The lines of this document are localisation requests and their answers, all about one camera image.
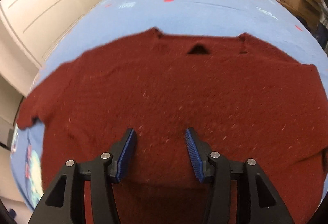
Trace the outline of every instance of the red dot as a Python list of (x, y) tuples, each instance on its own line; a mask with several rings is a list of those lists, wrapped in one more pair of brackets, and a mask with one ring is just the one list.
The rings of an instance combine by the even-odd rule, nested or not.
[(295, 25), (295, 27), (297, 28), (297, 29), (299, 29), (300, 31), (303, 31), (301, 28), (299, 28), (297, 25)]
[(175, 0), (164, 0), (164, 2), (172, 2), (172, 1), (175, 1)]

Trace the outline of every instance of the garment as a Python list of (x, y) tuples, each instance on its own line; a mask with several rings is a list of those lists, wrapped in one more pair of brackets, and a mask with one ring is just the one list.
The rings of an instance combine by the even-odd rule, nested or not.
[[(208, 54), (188, 54), (195, 46)], [(207, 190), (192, 170), (188, 127), (228, 159), (256, 159), (296, 224), (321, 198), (328, 120), (316, 67), (248, 34), (177, 36), (152, 28), (87, 51), (23, 102), (19, 128), (37, 118), (46, 127), (44, 188), (66, 160), (91, 160), (127, 127), (136, 130), (129, 174), (114, 186), (122, 224), (201, 222)]]

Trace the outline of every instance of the metal pin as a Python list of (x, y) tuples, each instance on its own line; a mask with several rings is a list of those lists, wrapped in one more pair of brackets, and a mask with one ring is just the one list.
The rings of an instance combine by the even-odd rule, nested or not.
[(67, 160), (66, 161), (66, 166), (67, 167), (71, 167), (71, 166), (73, 166), (74, 165), (74, 160)]
[(220, 153), (219, 152), (211, 152), (211, 157), (218, 158), (218, 157), (220, 157)]
[(250, 164), (251, 166), (254, 166), (256, 164), (256, 161), (250, 158), (249, 160), (247, 160), (247, 163)]
[(110, 157), (110, 153), (108, 153), (108, 152), (105, 152), (105, 153), (102, 153), (101, 154), (101, 158), (103, 159), (103, 160), (106, 160), (106, 159), (108, 159)]

